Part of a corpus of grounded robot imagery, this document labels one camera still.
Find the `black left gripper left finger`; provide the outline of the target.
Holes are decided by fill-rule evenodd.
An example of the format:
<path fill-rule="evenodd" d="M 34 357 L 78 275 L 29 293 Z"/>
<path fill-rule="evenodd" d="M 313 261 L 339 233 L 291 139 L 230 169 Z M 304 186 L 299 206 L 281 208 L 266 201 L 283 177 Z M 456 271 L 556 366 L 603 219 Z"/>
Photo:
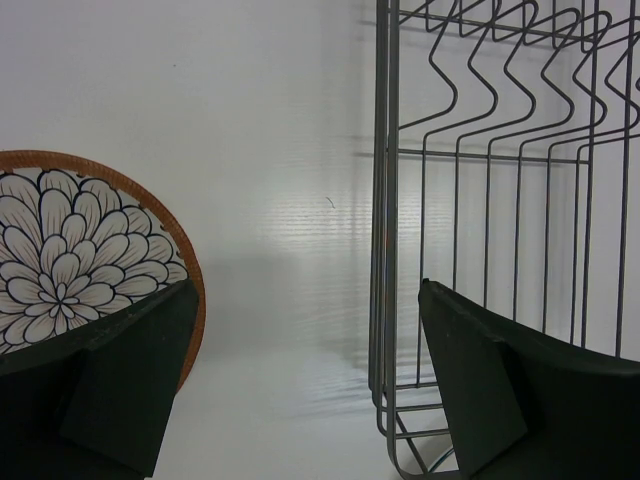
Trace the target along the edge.
<path fill-rule="evenodd" d="M 198 306 L 183 280 L 2 355 L 2 478 L 152 477 Z"/>

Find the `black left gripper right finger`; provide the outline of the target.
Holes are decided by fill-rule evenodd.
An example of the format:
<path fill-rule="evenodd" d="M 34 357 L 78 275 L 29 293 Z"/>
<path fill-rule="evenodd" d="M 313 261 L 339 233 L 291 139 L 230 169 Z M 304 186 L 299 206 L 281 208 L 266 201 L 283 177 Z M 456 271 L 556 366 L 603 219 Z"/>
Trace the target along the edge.
<path fill-rule="evenodd" d="M 636 479 L 639 364 L 426 279 L 419 312 L 463 479 Z"/>

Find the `floral plate with brown rim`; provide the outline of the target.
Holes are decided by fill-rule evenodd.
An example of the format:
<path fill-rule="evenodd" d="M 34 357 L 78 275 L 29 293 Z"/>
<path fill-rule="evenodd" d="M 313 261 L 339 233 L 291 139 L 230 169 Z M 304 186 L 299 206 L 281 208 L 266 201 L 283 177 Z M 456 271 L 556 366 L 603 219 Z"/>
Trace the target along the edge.
<path fill-rule="evenodd" d="M 1 154 L 1 354 L 23 351 L 189 279 L 204 334 L 204 280 L 178 220 L 124 174 L 71 154 Z"/>

